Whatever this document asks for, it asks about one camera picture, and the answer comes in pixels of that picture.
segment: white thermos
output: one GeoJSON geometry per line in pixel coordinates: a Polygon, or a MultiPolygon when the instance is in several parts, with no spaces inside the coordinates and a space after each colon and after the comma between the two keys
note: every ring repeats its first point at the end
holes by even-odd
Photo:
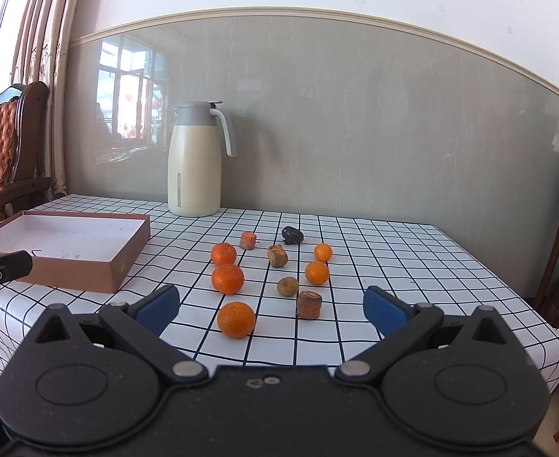
{"type": "Polygon", "coordinates": [[[231,118],[216,108],[216,102],[188,101],[176,109],[167,173],[169,209],[178,216],[207,216],[220,208],[222,140],[226,153],[236,153],[231,118]]]}

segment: white tablecloth with black grid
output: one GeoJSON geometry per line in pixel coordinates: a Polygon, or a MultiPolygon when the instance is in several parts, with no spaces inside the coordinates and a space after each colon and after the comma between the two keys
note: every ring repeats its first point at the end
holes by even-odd
{"type": "Polygon", "coordinates": [[[446,314],[471,314],[491,305],[502,314],[540,369],[548,387],[559,383],[559,330],[551,328],[497,276],[431,225],[335,218],[272,211],[221,209],[203,218],[177,217],[166,203],[70,195],[47,203],[46,211],[148,214],[151,238],[117,294],[49,288],[14,281],[0,287],[0,374],[46,306],[64,303],[73,313],[94,313],[116,300],[138,301],[160,284],[175,284],[182,298],[179,315],[161,338],[213,371],[219,364],[327,364],[335,367],[381,337],[366,321],[363,291],[377,285],[409,303],[431,302],[446,314]],[[281,242],[291,225],[305,234],[301,245],[286,245],[289,262],[269,268],[267,248],[281,242]],[[238,247],[242,232],[258,236],[256,248],[238,247]],[[241,291],[223,296],[210,275],[213,244],[238,250],[245,275],[241,291]],[[332,246],[330,280],[310,285],[305,266],[321,241],[332,246]],[[296,300],[281,297],[277,282],[296,276],[301,289],[322,295],[320,319],[297,320],[296,300]],[[218,331],[222,305],[241,301],[256,311],[256,328],[241,340],[218,331]]]}

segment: blue gripper pad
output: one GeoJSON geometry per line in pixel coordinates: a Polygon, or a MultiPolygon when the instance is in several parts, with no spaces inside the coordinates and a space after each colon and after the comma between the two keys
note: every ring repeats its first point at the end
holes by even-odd
{"type": "Polygon", "coordinates": [[[151,300],[147,304],[138,308],[133,319],[158,337],[178,315],[180,292],[175,286],[163,287],[163,290],[159,291],[160,293],[157,296],[152,297],[155,292],[149,296],[151,300]]]}
{"type": "Polygon", "coordinates": [[[415,309],[375,285],[364,292],[364,316],[385,337],[415,315],[415,309]]]}

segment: marble wall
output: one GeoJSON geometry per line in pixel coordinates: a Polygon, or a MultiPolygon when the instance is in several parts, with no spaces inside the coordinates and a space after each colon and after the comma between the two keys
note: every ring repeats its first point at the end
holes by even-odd
{"type": "Polygon", "coordinates": [[[167,200],[173,108],[222,100],[239,149],[223,160],[224,206],[434,224],[535,293],[559,218],[556,94],[468,51],[349,22],[206,19],[127,37],[165,57],[169,128],[102,150],[102,40],[72,48],[70,192],[167,200]]]}

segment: dried fruit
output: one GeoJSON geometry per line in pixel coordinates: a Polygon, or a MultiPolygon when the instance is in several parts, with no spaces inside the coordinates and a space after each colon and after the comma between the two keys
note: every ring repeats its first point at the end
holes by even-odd
{"type": "Polygon", "coordinates": [[[284,242],[288,245],[300,244],[305,238],[303,232],[301,232],[297,228],[290,226],[284,227],[284,229],[281,231],[281,236],[284,238],[284,242]]]}
{"type": "Polygon", "coordinates": [[[239,240],[239,247],[246,251],[251,251],[256,247],[256,234],[251,232],[243,232],[242,238],[239,240]]]}
{"type": "Polygon", "coordinates": [[[321,310],[321,295],[303,291],[296,299],[296,315],[301,319],[318,319],[321,310]]]}
{"type": "Polygon", "coordinates": [[[330,277],[330,271],[321,261],[312,261],[305,268],[305,276],[313,285],[322,285],[330,277]]]}
{"type": "Polygon", "coordinates": [[[322,242],[315,246],[314,255],[318,261],[327,261],[332,257],[332,247],[322,242]]]}
{"type": "Polygon", "coordinates": [[[288,254],[285,253],[280,244],[271,245],[266,251],[266,255],[274,268],[281,268],[288,262],[288,254]]]}
{"type": "Polygon", "coordinates": [[[243,283],[243,272],[234,264],[222,264],[211,273],[211,285],[221,294],[236,294],[243,283]]]}
{"type": "Polygon", "coordinates": [[[237,259],[237,251],[228,242],[220,242],[211,248],[211,262],[216,266],[233,264],[237,259]]]}
{"type": "Polygon", "coordinates": [[[254,331],[256,315],[247,304],[230,302],[220,308],[216,321],[227,337],[244,338],[254,331]]]}
{"type": "Polygon", "coordinates": [[[292,297],[298,292],[298,280],[295,279],[293,276],[282,278],[277,283],[277,291],[281,296],[292,297]]]}

